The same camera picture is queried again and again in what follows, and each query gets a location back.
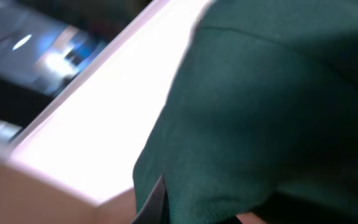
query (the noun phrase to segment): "glass surface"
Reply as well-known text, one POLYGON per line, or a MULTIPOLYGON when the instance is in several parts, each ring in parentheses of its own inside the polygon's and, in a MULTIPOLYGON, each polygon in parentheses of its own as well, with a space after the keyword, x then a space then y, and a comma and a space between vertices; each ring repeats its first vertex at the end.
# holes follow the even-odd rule
POLYGON ((149 3, 0 0, 0 141, 26 128, 149 3))

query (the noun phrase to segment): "clothing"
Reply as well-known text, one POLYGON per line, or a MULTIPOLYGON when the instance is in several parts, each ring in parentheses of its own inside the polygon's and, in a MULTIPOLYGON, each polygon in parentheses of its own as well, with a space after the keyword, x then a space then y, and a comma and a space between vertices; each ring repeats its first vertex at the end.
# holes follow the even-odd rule
POLYGON ((221 0, 200 21, 134 169, 170 223, 216 223, 274 192, 358 217, 358 0, 221 0))

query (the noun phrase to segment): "person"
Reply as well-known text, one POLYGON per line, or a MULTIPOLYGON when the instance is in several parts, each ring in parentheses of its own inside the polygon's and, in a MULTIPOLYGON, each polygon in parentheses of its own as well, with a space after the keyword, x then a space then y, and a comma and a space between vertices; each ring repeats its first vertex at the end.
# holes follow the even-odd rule
POLYGON ((358 223, 358 0, 211 5, 134 167, 138 213, 161 176, 171 224, 358 223))

